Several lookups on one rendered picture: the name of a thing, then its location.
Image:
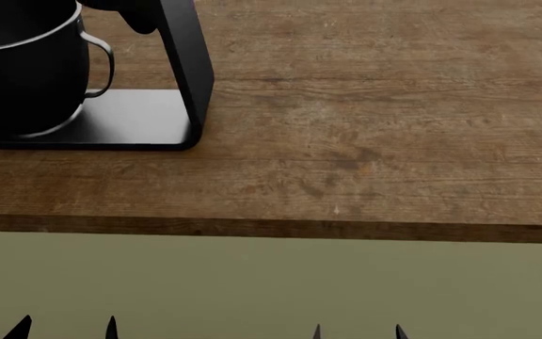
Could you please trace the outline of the black coffee machine stand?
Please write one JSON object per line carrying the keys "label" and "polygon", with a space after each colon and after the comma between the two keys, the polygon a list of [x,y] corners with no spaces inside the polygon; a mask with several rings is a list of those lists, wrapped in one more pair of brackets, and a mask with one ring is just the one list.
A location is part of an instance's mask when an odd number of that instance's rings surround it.
{"label": "black coffee machine stand", "polygon": [[114,11],[136,33],[157,33],[176,89],[113,89],[87,98],[68,121],[33,135],[0,132],[0,149],[171,150],[195,146],[215,83],[194,0],[77,0]]}

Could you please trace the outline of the black metal mug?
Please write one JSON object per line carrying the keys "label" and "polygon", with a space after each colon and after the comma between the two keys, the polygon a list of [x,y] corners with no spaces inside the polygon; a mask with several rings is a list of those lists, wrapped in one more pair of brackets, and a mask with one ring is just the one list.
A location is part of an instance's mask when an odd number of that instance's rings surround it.
{"label": "black metal mug", "polygon": [[87,98],[90,36],[77,0],[0,0],[0,132],[33,135],[68,121]]}

